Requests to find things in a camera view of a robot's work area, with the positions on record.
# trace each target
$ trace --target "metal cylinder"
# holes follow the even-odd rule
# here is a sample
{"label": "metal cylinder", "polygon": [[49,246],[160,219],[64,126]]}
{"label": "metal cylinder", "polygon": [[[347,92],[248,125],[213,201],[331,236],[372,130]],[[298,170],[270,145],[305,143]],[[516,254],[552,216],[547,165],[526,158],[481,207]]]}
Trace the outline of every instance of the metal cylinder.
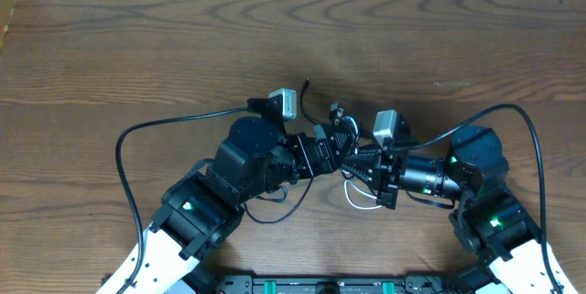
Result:
{"label": "metal cylinder", "polygon": [[446,176],[440,158],[409,155],[400,177],[400,188],[431,196],[458,200],[460,187]]}

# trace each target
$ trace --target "green light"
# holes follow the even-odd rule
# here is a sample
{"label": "green light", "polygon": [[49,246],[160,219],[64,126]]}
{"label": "green light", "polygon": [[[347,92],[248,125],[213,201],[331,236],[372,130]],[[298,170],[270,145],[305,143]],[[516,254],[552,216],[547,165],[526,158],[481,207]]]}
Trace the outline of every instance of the green light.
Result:
{"label": "green light", "polygon": [[193,205],[191,204],[191,202],[187,201],[183,203],[183,209],[186,211],[190,211],[193,209]]}
{"label": "green light", "polygon": [[493,219],[491,220],[491,225],[492,225],[493,227],[497,227],[497,226],[501,225],[501,223],[498,221],[498,219],[497,219],[497,218],[493,218]]}

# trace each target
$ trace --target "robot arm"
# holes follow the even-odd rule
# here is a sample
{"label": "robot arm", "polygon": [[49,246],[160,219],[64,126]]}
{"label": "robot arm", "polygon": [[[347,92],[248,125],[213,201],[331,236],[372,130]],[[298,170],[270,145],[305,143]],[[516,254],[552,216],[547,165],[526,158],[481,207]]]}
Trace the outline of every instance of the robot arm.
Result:
{"label": "robot arm", "polygon": [[[288,134],[283,123],[295,117],[295,99],[290,90],[249,99],[248,111],[261,117],[236,120],[214,160],[206,160],[205,175],[198,163],[165,193],[144,232],[144,265],[127,293],[164,293],[188,275],[240,224],[246,201],[276,191],[284,182],[295,184],[338,169],[363,181],[376,193],[377,204],[388,209],[395,209],[399,190],[459,201],[450,222],[462,246],[479,261],[446,279],[445,293],[496,293],[503,286],[514,293],[551,290],[548,277],[542,276],[540,230],[505,186],[508,163],[492,129],[465,126],[453,135],[445,156],[429,158],[408,152],[406,147],[417,140],[393,110],[377,115],[374,143],[365,147],[358,147],[362,129],[353,118],[343,117],[337,104],[331,124],[314,127],[315,137]],[[98,293],[115,293],[125,283],[136,254],[135,247]],[[550,249],[549,261],[563,292],[576,292]],[[529,271],[519,273],[519,268]]]}

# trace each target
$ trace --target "wood grain surface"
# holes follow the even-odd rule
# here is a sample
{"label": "wood grain surface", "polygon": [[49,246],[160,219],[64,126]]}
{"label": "wood grain surface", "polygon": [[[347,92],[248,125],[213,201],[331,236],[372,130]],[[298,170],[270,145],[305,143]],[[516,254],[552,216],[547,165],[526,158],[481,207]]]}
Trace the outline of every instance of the wood grain surface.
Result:
{"label": "wood grain surface", "polygon": [[[495,103],[526,108],[545,158],[549,241],[584,291],[585,41],[586,0],[18,0],[0,54],[0,292],[90,293],[122,263],[136,243],[114,164],[125,128],[299,90],[308,77],[313,114],[338,101],[372,127],[394,108],[421,140]],[[236,118],[127,138],[143,223]],[[522,119],[501,112],[481,123],[502,138],[508,185],[537,219]],[[303,119],[288,129],[310,133]],[[305,185],[284,205],[250,208],[275,219]],[[357,211],[332,175],[284,223],[244,218],[205,262],[259,275],[391,275],[473,260],[447,212],[403,193],[395,211]]]}

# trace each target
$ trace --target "wooden table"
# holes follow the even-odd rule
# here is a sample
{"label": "wooden table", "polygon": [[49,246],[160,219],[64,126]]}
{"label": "wooden table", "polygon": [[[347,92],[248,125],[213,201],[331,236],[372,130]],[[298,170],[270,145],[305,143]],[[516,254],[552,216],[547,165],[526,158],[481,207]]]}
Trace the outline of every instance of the wooden table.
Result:
{"label": "wooden table", "polygon": [[[397,109],[429,139],[496,103],[532,116],[545,157],[548,234],[586,290],[586,0],[18,0],[0,56],[0,292],[94,292],[136,243],[114,164],[128,126],[244,105],[310,77],[310,112],[338,101],[372,127]],[[124,163],[143,223],[236,116],[131,134]],[[511,112],[508,185],[537,220],[535,155]],[[299,119],[291,131],[310,132]],[[428,152],[443,154],[446,145]],[[250,203],[275,219],[297,201]],[[288,221],[244,218],[206,261],[259,275],[455,271],[474,260],[448,213],[399,196],[348,205],[316,179]]]}

